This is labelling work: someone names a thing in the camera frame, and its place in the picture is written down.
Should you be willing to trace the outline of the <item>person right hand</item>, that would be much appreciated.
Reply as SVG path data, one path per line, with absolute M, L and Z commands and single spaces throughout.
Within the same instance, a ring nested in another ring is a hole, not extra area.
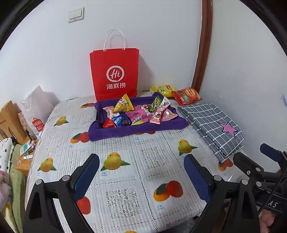
M 287 233 L 286 213 L 276 214 L 264 209 L 259 217 L 261 233 Z

